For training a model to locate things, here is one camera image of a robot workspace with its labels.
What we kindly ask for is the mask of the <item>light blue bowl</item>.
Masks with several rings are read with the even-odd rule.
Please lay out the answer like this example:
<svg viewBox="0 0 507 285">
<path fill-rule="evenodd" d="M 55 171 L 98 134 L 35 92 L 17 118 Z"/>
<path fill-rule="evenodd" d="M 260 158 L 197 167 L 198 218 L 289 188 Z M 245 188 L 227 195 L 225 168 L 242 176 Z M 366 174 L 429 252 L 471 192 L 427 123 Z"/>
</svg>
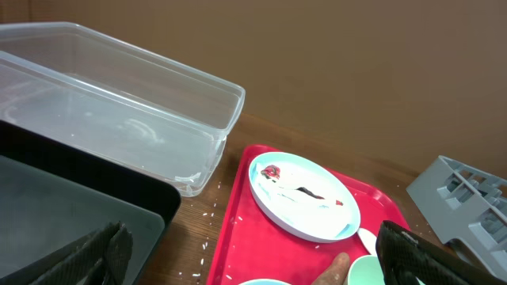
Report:
<svg viewBox="0 0 507 285">
<path fill-rule="evenodd" d="M 277 279 L 252 279 L 240 283 L 239 285 L 291 285 L 291 284 Z"/>
</svg>

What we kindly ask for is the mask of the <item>orange carrot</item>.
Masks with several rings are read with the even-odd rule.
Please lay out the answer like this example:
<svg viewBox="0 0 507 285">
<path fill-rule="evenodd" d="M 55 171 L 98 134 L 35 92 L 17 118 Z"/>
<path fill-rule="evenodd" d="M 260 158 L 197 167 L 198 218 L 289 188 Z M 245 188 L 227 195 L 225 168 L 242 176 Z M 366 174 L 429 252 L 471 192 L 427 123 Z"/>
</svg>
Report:
<svg viewBox="0 0 507 285">
<path fill-rule="evenodd" d="M 331 265 L 318 276 L 312 285 L 343 285 L 350 269 L 347 253 L 339 253 Z"/>
</svg>

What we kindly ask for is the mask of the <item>red snack wrapper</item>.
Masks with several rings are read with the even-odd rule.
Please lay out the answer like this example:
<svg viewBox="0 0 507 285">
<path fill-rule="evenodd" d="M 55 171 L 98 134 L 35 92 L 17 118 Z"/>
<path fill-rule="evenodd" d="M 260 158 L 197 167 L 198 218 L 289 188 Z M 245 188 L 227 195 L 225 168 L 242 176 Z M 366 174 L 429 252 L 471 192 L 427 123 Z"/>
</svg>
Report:
<svg viewBox="0 0 507 285">
<path fill-rule="evenodd" d="M 261 175 L 272 181 L 278 181 L 280 179 L 280 168 L 276 165 L 268 165 L 262 171 Z"/>
</svg>

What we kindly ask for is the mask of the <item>clear plastic waste bin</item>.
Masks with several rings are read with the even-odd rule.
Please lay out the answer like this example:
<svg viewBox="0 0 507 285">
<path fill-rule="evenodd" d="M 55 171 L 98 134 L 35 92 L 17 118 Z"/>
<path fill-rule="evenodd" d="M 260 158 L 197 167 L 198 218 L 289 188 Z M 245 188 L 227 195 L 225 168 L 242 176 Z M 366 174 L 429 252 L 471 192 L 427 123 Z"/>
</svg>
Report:
<svg viewBox="0 0 507 285">
<path fill-rule="evenodd" d="M 70 22 L 1 27 L 1 118 L 199 195 L 245 90 Z"/>
</svg>

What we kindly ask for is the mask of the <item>red serving tray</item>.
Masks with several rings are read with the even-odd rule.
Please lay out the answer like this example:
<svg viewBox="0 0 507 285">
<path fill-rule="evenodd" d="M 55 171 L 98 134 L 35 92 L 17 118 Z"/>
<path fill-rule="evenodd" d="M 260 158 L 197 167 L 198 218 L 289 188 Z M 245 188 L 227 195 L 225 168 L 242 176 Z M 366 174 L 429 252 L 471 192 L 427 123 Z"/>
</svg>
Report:
<svg viewBox="0 0 507 285">
<path fill-rule="evenodd" d="M 258 207 L 250 190 L 250 163 L 271 146 L 250 145 L 239 162 L 219 240 L 210 284 L 240 284 L 252 279 L 276 279 L 310 284 L 339 253 L 351 260 L 367 254 L 357 236 L 334 243 L 305 241 L 273 223 Z"/>
</svg>

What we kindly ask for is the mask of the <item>light blue plate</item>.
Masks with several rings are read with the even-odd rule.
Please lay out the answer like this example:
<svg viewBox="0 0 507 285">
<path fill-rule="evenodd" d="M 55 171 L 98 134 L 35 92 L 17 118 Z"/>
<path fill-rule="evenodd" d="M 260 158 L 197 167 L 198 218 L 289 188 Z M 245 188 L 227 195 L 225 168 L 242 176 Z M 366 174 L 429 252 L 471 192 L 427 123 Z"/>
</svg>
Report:
<svg viewBox="0 0 507 285">
<path fill-rule="evenodd" d="M 333 243 L 360 228 L 360 209 L 344 183 L 295 154 L 267 152 L 249 165 L 253 198 L 275 224 L 306 241 Z"/>
</svg>

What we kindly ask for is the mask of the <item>white plastic spoon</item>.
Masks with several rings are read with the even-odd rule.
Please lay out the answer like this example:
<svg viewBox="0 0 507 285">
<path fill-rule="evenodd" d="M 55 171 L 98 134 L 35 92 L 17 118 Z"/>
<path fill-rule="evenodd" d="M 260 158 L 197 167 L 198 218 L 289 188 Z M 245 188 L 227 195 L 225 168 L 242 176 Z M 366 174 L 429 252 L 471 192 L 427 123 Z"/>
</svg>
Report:
<svg viewBox="0 0 507 285">
<path fill-rule="evenodd" d="M 357 234 L 358 234 L 363 246 L 368 251 L 368 253 L 372 256 L 377 256 L 377 252 L 376 252 L 377 237 L 371 231 L 369 231 L 365 228 L 359 228 L 357 231 Z"/>
</svg>

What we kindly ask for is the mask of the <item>green bowl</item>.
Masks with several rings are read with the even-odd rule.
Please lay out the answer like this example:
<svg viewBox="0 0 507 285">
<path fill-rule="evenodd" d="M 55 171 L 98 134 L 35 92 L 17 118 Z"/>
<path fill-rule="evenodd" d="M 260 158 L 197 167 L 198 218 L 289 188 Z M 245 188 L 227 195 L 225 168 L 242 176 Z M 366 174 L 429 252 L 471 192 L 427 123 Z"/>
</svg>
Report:
<svg viewBox="0 0 507 285">
<path fill-rule="evenodd" d="M 351 264 L 344 285 L 385 285 L 383 270 L 377 256 L 357 258 Z"/>
</svg>

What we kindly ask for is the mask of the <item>black food waste tray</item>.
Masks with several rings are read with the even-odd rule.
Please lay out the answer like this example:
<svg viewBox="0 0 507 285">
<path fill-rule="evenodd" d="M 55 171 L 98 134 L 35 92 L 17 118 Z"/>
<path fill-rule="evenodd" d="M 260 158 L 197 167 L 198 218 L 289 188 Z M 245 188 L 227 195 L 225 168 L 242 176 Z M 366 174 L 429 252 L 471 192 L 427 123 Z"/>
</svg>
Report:
<svg viewBox="0 0 507 285">
<path fill-rule="evenodd" d="M 1 281 L 30 284 L 33 264 L 123 223 L 133 284 L 181 205 L 171 185 L 11 123 L 1 125 Z"/>
</svg>

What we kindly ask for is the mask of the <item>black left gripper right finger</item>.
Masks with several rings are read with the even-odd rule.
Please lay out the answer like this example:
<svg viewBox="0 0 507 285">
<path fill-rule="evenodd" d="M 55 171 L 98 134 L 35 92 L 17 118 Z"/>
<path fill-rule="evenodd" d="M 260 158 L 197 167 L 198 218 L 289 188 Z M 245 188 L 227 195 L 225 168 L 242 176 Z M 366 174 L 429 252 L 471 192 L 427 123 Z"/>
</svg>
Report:
<svg viewBox="0 0 507 285">
<path fill-rule="evenodd" d="M 506 285 L 392 221 L 381 223 L 375 250 L 386 285 Z"/>
</svg>

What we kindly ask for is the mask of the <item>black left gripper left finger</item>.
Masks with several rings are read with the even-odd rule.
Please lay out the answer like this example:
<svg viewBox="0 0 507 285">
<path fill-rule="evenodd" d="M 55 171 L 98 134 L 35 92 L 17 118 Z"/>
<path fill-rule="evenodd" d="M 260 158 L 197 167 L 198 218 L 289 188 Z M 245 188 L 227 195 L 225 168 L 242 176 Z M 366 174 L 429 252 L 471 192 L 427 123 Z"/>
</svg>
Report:
<svg viewBox="0 0 507 285">
<path fill-rule="evenodd" d="M 109 223 L 33 264 L 30 284 L 122 284 L 132 258 L 133 236 Z"/>
</svg>

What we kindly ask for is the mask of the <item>grey dishwasher rack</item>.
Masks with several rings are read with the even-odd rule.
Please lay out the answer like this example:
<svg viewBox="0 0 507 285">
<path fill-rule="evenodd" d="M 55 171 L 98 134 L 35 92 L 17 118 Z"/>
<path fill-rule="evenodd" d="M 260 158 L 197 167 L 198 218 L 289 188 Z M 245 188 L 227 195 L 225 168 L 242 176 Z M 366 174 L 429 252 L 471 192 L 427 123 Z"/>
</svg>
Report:
<svg viewBox="0 0 507 285">
<path fill-rule="evenodd" d="M 506 280 L 506 180 L 439 156 L 407 188 L 440 242 L 458 240 Z"/>
</svg>

